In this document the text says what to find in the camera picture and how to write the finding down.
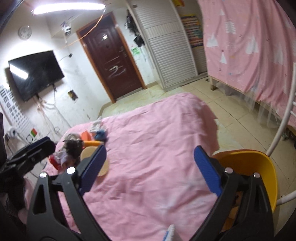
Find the colourful wall poster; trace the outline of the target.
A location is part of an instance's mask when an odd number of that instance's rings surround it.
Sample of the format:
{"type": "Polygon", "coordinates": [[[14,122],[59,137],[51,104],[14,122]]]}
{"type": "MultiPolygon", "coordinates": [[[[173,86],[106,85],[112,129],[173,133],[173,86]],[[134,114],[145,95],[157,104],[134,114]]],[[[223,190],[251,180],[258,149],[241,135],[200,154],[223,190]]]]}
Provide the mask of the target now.
{"type": "Polygon", "coordinates": [[[203,31],[197,16],[182,15],[181,21],[188,36],[191,48],[203,46],[203,31]]]}

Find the orange box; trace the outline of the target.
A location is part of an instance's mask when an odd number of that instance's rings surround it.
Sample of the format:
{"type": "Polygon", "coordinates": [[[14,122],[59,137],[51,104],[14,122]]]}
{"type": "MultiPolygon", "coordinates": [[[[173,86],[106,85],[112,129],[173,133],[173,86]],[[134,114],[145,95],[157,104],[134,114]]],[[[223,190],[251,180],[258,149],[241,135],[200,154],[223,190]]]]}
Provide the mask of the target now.
{"type": "Polygon", "coordinates": [[[88,131],[84,131],[80,135],[82,141],[92,141],[92,135],[88,131]]]}

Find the red hello kitty snack bag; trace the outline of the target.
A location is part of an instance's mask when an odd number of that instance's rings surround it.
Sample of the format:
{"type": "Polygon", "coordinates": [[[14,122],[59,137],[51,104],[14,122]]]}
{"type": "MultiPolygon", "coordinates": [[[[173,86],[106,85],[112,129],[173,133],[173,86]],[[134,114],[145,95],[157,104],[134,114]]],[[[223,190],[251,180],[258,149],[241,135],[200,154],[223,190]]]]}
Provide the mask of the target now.
{"type": "Polygon", "coordinates": [[[48,160],[49,160],[49,162],[53,165],[53,167],[54,167],[56,170],[58,170],[58,171],[60,170],[61,165],[60,165],[60,163],[57,162],[57,159],[55,158],[54,155],[50,155],[50,156],[48,157],[48,160]]]}

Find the eye chart poster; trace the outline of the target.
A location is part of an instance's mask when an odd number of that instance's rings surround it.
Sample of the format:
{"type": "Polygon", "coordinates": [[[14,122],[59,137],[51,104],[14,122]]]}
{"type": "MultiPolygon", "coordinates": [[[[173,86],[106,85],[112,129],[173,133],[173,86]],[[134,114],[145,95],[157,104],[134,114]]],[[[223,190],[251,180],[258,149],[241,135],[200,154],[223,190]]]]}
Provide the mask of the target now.
{"type": "Polygon", "coordinates": [[[40,139],[41,133],[21,110],[8,84],[1,84],[1,109],[6,119],[5,133],[9,138],[18,138],[26,144],[40,139]]]}

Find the yellow orange tube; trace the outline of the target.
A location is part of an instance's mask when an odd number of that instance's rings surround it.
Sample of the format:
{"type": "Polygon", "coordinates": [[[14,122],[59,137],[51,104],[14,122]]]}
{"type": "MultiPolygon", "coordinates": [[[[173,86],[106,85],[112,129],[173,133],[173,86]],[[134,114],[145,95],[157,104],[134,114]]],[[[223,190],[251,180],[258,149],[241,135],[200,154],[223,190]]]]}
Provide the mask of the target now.
{"type": "Polygon", "coordinates": [[[101,145],[104,145],[104,142],[101,142],[101,141],[82,141],[82,144],[84,147],[98,147],[98,146],[101,146],[101,145]]]}

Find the white metal chair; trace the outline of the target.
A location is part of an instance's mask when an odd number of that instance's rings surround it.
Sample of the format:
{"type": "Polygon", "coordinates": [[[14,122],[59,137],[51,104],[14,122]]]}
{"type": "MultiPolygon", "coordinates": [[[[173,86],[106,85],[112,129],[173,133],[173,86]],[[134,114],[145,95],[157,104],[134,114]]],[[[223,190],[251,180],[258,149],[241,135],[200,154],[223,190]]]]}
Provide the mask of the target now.
{"type": "Polygon", "coordinates": [[[271,142],[269,148],[266,151],[266,155],[268,157],[271,156],[273,151],[276,149],[278,143],[280,142],[281,136],[284,133],[285,129],[287,128],[290,117],[292,116],[295,118],[295,88],[296,88],[296,85],[295,85],[295,62],[294,62],[293,69],[292,69],[292,84],[290,88],[287,106],[285,108],[285,113],[281,121],[281,124],[273,138],[273,141],[271,142]]]}

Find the yellow plastic bin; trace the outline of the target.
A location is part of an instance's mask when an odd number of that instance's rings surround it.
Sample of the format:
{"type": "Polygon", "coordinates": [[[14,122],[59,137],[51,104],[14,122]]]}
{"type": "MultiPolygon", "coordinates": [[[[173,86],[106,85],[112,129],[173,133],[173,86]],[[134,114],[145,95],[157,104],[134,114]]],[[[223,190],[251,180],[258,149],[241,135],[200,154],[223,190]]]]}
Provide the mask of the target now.
{"type": "Polygon", "coordinates": [[[278,196],[274,165],[266,154],[253,150],[215,154],[221,192],[210,214],[222,239],[273,236],[273,211],[278,196]]]}

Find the black wall television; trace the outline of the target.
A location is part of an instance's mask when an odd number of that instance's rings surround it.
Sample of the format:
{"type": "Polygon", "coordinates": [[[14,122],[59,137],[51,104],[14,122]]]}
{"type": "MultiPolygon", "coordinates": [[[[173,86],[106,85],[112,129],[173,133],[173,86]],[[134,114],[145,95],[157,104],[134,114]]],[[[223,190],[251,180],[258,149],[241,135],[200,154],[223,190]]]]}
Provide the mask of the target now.
{"type": "Polygon", "coordinates": [[[24,102],[64,78],[53,51],[39,52],[10,60],[9,70],[24,102]]]}

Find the dark brown door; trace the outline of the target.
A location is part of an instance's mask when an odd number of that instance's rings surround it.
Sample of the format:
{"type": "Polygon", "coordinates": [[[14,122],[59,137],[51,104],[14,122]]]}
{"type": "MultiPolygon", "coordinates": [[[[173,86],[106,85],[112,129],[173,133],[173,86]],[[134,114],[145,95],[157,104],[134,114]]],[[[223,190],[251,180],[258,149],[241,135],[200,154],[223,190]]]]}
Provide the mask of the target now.
{"type": "Polygon", "coordinates": [[[146,89],[113,13],[93,20],[76,34],[112,103],[133,91],[146,89]]]}

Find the white louvered wardrobe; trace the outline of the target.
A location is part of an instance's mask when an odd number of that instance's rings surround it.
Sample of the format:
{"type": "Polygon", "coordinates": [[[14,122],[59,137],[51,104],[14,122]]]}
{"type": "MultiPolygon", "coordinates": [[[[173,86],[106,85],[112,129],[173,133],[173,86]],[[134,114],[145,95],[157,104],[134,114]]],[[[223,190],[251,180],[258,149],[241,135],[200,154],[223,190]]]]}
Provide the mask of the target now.
{"type": "Polygon", "coordinates": [[[165,91],[196,80],[188,37],[172,1],[127,1],[165,91]]]}

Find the pink patterned bunk curtain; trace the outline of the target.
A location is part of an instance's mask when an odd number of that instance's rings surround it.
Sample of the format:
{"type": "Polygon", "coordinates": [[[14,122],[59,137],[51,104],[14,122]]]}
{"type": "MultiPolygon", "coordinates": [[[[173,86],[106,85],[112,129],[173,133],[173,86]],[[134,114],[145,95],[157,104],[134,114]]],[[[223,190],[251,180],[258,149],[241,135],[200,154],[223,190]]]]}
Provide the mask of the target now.
{"type": "Polygon", "coordinates": [[[276,1],[199,1],[208,74],[283,116],[295,26],[276,1]]]}

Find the beige knit hat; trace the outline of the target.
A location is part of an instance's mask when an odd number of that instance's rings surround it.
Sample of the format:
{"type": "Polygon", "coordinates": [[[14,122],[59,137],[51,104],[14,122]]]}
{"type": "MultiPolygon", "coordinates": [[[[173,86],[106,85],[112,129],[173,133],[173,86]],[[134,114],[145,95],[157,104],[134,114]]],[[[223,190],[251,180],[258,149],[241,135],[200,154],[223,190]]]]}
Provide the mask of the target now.
{"type": "Polygon", "coordinates": [[[69,133],[63,140],[63,149],[73,159],[80,157],[83,150],[83,141],[78,133],[69,133]]]}

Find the blue crumpled cloth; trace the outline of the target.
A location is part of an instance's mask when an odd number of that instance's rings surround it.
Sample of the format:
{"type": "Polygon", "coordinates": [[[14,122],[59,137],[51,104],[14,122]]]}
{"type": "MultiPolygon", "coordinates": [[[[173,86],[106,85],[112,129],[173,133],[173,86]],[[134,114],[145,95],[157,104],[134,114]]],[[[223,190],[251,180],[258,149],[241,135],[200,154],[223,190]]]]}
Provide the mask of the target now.
{"type": "Polygon", "coordinates": [[[100,141],[100,142],[106,142],[107,141],[107,134],[106,131],[104,130],[99,130],[95,133],[94,135],[94,139],[96,141],[100,141]]]}

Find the white gloved hand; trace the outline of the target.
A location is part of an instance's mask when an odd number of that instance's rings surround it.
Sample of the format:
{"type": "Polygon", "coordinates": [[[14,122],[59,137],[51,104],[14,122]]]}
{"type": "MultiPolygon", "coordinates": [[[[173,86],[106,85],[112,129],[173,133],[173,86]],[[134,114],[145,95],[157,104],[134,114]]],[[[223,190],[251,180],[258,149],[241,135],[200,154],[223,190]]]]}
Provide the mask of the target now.
{"type": "Polygon", "coordinates": [[[174,225],[170,225],[166,230],[163,241],[176,241],[177,233],[174,225]]]}

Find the black hanging bag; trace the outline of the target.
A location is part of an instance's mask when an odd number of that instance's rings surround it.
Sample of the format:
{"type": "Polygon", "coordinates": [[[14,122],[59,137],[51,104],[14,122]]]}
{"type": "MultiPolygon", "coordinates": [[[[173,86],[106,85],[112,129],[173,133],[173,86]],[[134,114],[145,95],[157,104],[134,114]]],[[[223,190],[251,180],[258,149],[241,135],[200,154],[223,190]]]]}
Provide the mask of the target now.
{"type": "Polygon", "coordinates": [[[133,40],[135,44],[140,48],[145,45],[143,38],[141,35],[136,35],[136,37],[133,40]]]}

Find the round wall clock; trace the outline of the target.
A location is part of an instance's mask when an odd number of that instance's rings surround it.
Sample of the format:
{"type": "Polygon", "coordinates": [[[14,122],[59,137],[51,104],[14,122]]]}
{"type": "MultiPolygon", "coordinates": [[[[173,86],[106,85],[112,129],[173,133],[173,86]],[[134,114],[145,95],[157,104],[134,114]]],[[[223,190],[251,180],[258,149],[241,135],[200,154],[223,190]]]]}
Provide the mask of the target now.
{"type": "Polygon", "coordinates": [[[22,26],[18,30],[18,37],[21,40],[28,40],[32,35],[32,28],[29,25],[22,26]]]}

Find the purple knit sock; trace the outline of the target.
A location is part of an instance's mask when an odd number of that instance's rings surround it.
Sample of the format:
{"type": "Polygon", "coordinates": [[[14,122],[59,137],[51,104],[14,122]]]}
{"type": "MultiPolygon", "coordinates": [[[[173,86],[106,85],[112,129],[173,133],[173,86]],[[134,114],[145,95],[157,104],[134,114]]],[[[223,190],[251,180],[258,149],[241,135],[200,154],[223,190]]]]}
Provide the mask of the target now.
{"type": "Polygon", "coordinates": [[[65,150],[55,152],[56,162],[59,164],[61,169],[76,166],[80,162],[80,158],[74,158],[68,154],[65,150]]]}

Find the pink bed sheet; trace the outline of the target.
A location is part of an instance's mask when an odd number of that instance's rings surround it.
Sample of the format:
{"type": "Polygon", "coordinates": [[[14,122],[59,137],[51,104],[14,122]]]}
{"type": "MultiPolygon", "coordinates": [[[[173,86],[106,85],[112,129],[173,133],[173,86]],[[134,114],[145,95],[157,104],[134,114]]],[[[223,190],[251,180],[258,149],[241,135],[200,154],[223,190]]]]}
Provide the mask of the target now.
{"type": "Polygon", "coordinates": [[[84,200],[112,240],[162,240],[174,225],[189,240],[211,210],[211,193],[194,161],[218,150],[215,115],[181,93],[103,120],[107,173],[84,200]]]}

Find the ceiling light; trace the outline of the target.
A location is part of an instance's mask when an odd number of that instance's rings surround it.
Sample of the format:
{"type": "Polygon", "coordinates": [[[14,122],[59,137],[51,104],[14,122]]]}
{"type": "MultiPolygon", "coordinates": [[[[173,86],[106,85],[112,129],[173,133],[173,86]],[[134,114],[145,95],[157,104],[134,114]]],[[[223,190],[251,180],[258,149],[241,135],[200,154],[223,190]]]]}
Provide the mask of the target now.
{"type": "Polygon", "coordinates": [[[101,11],[106,5],[91,2],[64,2],[41,4],[32,10],[33,15],[42,15],[58,11],[101,11]]]}

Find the white crumpled tissue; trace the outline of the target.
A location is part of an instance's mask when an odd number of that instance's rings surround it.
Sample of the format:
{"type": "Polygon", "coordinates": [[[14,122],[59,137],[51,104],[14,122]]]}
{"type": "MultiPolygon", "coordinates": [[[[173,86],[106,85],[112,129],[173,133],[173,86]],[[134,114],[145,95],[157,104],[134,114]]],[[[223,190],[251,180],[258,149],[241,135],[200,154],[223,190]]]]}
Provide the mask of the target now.
{"type": "Polygon", "coordinates": [[[92,123],[92,126],[89,129],[89,132],[96,133],[103,130],[104,130],[104,127],[103,127],[102,117],[99,116],[98,119],[92,123]]]}

